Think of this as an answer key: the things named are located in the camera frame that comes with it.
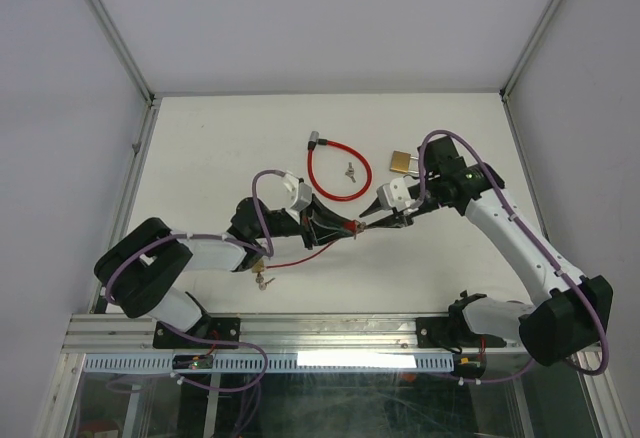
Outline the large brass padlock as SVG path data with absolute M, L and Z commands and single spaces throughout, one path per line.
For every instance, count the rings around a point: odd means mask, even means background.
M 419 174 L 418 158 L 408 152 L 395 150 L 391 155 L 389 170 L 402 175 L 417 176 Z

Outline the cable lock keys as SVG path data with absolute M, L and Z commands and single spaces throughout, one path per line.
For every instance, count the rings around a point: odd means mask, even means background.
M 345 171 L 345 176 L 348 177 L 352 183 L 356 182 L 355 179 L 355 169 L 353 167 L 353 164 L 351 162 L 348 163 L 347 169 Z

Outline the red cable lock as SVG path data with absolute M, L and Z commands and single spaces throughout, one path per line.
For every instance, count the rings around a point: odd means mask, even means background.
M 323 198 L 349 203 L 364 198 L 373 184 L 373 168 L 368 159 L 344 142 L 311 131 L 306 145 L 306 171 L 311 185 Z M 345 176 L 348 163 L 355 169 L 356 182 Z

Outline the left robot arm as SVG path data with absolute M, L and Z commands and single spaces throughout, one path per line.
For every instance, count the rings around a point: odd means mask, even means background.
M 183 272 L 242 273 L 273 253 L 275 238 L 298 236 L 311 250 L 358 232 L 357 221 L 329 210 L 316 196 L 300 209 L 278 210 L 248 197 L 238 203 L 230 227 L 219 235 L 179 233 L 158 217 L 146 219 L 97 260 L 94 275 L 105 299 L 127 317 L 147 315 L 164 322 L 194 347 L 208 338 L 210 319 L 195 298 L 174 287 Z

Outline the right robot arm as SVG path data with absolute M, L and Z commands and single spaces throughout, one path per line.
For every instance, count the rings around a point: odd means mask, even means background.
M 566 361 L 597 344 L 608 365 L 606 327 L 613 289 L 602 276 L 589 278 L 571 264 L 523 216 L 504 180 L 459 135 L 436 130 L 418 149 L 416 184 L 396 178 L 377 190 L 364 216 L 385 211 L 373 227 L 394 229 L 416 217 L 453 208 L 480 230 L 510 265 L 529 303 L 462 293 L 448 309 L 448 336 L 469 345 L 481 335 L 521 343 L 538 364 Z

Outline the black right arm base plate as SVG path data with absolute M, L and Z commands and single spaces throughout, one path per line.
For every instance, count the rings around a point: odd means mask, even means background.
M 415 332 L 419 348 L 441 348 L 461 353 L 465 348 L 505 348 L 504 339 L 493 335 L 471 332 L 464 324 L 449 316 L 423 316 L 415 319 Z

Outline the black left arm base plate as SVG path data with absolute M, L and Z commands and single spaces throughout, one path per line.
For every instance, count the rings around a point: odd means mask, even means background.
M 216 349 L 237 349 L 241 332 L 241 319 L 237 317 L 205 316 L 191 329 L 185 331 L 192 341 L 176 334 L 164 323 L 157 322 L 152 347 L 158 350 L 178 349 L 210 349 L 212 341 L 222 341 L 216 344 Z

